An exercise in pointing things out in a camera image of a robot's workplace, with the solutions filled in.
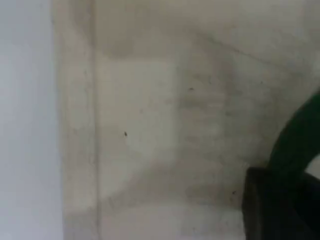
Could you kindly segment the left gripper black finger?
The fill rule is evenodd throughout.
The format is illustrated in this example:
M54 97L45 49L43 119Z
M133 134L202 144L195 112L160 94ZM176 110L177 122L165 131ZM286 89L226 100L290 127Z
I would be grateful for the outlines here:
M305 225L280 186L269 182L270 172L250 167L246 171L242 215L247 240L304 240Z
M316 238L320 239L320 180L310 174L305 176L305 221Z

